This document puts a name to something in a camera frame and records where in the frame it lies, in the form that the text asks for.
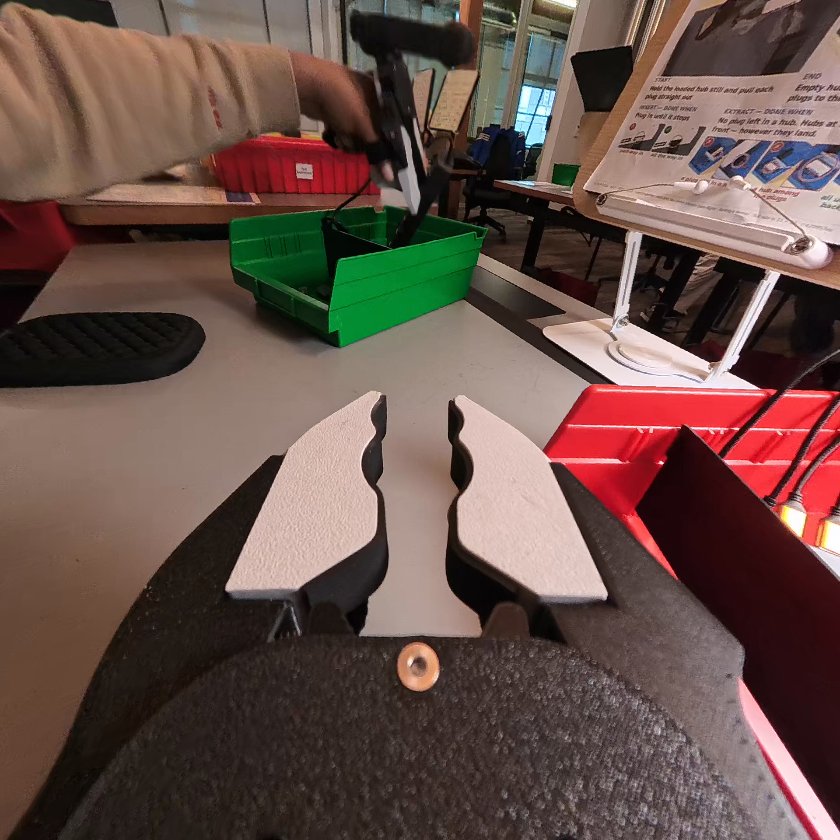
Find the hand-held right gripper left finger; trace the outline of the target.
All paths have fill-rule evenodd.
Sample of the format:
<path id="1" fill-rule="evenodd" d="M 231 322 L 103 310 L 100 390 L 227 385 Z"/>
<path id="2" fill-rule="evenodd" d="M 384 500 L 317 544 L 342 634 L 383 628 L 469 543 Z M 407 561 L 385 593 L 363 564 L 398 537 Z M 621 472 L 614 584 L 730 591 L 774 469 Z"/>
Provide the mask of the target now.
<path id="1" fill-rule="evenodd" d="M 389 549 L 378 484 L 385 395 L 370 391 L 309 428 L 289 447 L 234 564 L 235 600 L 315 605 L 352 614 L 382 584 Z"/>

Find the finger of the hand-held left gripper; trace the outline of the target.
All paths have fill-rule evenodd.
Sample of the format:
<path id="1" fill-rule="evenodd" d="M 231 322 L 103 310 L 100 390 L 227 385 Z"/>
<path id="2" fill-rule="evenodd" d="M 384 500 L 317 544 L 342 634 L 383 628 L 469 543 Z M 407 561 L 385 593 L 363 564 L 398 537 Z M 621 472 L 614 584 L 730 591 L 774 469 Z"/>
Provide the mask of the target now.
<path id="1" fill-rule="evenodd" d="M 408 208 L 402 221 L 392 236 L 392 249 L 409 246 L 420 224 L 424 221 L 430 208 L 438 202 L 442 191 L 448 187 L 453 166 L 450 161 L 437 161 L 432 164 L 423 183 L 419 185 L 416 208 Z"/>
<path id="2" fill-rule="evenodd" d="M 406 208 L 409 211 L 418 211 L 422 201 L 422 186 L 426 179 L 426 163 L 416 120 L 408 120 L 401 124 L 396 132 L 395 174 Z"/>

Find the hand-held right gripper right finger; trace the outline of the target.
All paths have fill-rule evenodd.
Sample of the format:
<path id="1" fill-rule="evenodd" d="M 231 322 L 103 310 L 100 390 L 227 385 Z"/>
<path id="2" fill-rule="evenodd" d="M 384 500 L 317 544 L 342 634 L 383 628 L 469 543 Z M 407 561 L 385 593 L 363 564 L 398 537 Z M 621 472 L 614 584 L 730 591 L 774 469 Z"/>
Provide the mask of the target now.
<path id="1" fill-rule="evenodd" d="M 524 433 L 464 395 L 448 405 L 446 577 L 486 623 L 501 603 L 528 618 L 607 602 L 608 590 L 552 463 Z"/>

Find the red storage bin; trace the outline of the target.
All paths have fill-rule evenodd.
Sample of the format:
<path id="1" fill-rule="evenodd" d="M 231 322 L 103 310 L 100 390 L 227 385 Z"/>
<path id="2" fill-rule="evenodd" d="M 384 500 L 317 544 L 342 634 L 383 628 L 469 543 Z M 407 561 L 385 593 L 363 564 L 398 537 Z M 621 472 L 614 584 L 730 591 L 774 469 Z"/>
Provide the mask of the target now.
<path id="1" fill-rule="evenodd" d="M 637 514 L 638 503 L 682 426 L 718 454 L 772 396 L 771 391 L 757 390 L 592 385 L 577 399 L 544 452 L 567 467 L 677 577 Z M 721 459 L 763 501 L 835 396 L 834 392 L 788 391 Z M 805 528 L 800 539 L 838 579 L 838 554 L 819 552 L 813 544 L 822 522 L 838 510 L 837 449 L 817 468 L 802 495 Z M 743 677 L 739 694 L 745 718 L 806 838 L 838 838 L 838 822 L 810 786 Z"/>

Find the person's left forearm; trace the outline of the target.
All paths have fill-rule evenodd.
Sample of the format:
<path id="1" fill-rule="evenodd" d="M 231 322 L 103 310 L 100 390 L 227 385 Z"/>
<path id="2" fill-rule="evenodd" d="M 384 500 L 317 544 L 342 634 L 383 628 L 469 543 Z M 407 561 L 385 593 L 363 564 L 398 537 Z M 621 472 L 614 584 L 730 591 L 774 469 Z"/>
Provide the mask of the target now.
<path id="1" fill-rule="evenodd" d="M 286 49 L 2 9 L 3 201 L 84 196 L 300 117 Z"/>

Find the person's left hand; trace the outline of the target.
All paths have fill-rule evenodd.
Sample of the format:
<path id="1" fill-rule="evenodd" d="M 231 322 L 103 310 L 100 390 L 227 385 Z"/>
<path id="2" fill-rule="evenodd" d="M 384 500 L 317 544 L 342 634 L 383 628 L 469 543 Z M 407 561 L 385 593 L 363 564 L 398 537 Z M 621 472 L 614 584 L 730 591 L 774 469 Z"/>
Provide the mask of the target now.
<path id="1" fill-rule="evenodd" d="M 335 146 L 346 152 L 373 152 L 373 173 L 393 181 L 391 163 L 379 155 L 382 110 L 372 76 L 327 59 L 290 52 L 301 115 L 322 123 Z"/>

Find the small whiteboard stand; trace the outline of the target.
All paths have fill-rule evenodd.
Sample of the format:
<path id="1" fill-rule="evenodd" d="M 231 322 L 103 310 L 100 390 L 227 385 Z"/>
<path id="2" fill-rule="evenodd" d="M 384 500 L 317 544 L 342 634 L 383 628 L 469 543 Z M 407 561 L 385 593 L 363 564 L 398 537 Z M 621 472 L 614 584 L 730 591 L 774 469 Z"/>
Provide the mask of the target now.
<path id="1" fill-rule="evenodd" d="M 469 112 L 480 73 L 474 69 L 451 69 L 444 76 L 443 85 L 427 122 L 431 132 L 457 134 Z"/>
<path id="2" fill-rule="evenodd" d="M 419 70 L 413 78 L 413 99 L 416 122 L 421 135 L 427 130 L 427 120 L 434 91 L 435 68 Z"/>

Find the black office chair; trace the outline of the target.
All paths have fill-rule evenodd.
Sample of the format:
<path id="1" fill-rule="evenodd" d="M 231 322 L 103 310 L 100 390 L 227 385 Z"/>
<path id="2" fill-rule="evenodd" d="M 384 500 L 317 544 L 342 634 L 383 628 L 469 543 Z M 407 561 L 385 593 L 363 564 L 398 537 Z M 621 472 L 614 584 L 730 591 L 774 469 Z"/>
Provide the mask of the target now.
<path id="1" fill-rule="evenodd" d="M 518 180 L 524 166 L 521 170 L 514 171 L 507 161 L 502 160 L 507 156 L 499 146 L 494 152 L 488 167 L 479 167 L 478 171 L 466 180 L 464 222 L 497 231 L 504 243 L 507 240 L 505 225 L 491 217 L 488 212 L 491 209 L 508 209 L 511 193 L 496 187 L 495 182 Z"/>

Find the blue jacket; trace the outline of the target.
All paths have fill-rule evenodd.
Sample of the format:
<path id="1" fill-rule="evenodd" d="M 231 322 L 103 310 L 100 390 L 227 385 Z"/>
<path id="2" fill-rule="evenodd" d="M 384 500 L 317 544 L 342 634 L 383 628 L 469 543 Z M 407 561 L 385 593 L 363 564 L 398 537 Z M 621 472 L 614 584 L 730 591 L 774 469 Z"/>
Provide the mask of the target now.
<path id="1" fill-rule="evenodd" d="M 515 128 L 503 129 L 497 123 L 492 123 L 478 134 L 468 149 L 468 155 L 480 168 L 486 169 L 498 146 L 507 156 L 502 160 L 507 161 L 514 171 L 523 168 L 527 153 L 526 135 Z"/>

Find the red ribbed crate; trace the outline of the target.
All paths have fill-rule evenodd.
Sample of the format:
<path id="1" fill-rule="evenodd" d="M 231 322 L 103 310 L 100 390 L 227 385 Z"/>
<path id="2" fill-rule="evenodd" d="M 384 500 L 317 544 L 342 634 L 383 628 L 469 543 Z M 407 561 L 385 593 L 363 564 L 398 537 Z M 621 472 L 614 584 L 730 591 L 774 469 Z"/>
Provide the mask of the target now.
<path id="1" fill-rule="evenodd" d="M 370 173 L 362 154 L 335 150 L 323 140 L 268 134 L 210 157 L 220 186 L 233 193 L 350 195 Z"/>

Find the wooden document stand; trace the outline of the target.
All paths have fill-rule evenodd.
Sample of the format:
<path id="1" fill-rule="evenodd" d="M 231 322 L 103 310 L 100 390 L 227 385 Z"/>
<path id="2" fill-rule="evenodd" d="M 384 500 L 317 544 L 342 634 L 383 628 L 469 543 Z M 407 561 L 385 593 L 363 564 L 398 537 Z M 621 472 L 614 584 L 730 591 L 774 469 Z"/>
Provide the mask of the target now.
<path id="1" fill-rule="evenodd" d="M 613 123 L 610 111 L 587 111 L 581 115 L 576 141 L 581 167 L 574 182 L 576 191 L 584 189 L 595 168 L 609 151 L 615 136 Z"/>

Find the white document stand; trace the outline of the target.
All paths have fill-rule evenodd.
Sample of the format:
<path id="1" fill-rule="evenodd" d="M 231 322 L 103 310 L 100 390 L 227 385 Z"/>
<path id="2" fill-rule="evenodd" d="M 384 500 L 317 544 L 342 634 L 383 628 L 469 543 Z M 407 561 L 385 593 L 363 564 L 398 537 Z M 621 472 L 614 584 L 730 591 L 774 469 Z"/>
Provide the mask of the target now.
<path id="1" fill-rule="evenodd" d="M 637 59 L 633 75 L 612 109 L 620 129 L 642 83 L 689 2 L 676 2 Z M 754 389 L 731 373 L 771 292 L 782 276 L 838 288 L 838 245 L 808 234 L 794 221 L 787 228 L 746 223 L 720 211 L 696 215 L 685 208 L 662 206 L 647 197 L 617 192 L 573 189 L 574 208 L 593 222 L 624 231 L 622 271 L 611 317 L 544 327 L 543 336 L 585 364 L 607 382 L 624 386 L 682 389 Z M 712 254 L 760 271 L 759 282 L 720 361 L 707 362 L 631 323 L 629 301 L 637 259 L 645 237 L 657 238 L 695 252 Z"/>

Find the black tablet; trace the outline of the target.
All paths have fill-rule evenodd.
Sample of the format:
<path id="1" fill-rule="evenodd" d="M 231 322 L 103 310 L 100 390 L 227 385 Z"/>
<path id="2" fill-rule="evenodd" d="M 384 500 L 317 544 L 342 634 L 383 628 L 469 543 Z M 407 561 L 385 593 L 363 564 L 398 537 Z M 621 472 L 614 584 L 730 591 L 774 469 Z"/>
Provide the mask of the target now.
<path id="1" fill-rule="evenodd" d="M 611 111 L 634 71 L 630 45 L 578 51 L 570 62 L 584 112 Z"/>

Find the black wrist rest pad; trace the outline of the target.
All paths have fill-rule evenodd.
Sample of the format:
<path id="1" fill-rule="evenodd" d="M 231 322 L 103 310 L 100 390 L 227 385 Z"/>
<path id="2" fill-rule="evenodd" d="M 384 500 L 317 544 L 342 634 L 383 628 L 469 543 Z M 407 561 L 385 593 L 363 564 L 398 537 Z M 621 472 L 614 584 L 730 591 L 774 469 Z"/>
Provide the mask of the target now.
<path id="1" fill-rule="evenodd" d="M 165 378 L 194 362 L 201 324 L 179 313 L 50 314 L 2 332 L 1 387 L 120 385 Z"/>

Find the printed instruction sheet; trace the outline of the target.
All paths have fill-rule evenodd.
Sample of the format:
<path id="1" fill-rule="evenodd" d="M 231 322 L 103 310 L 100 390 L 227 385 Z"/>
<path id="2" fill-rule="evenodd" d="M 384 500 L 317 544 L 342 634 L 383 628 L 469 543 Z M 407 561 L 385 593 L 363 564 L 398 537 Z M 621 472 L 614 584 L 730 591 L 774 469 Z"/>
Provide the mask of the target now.
<path id="1" fill-rule="evenodd" d="M 839 2 L 689 2 L 585 188 L 838 245 Z"/>

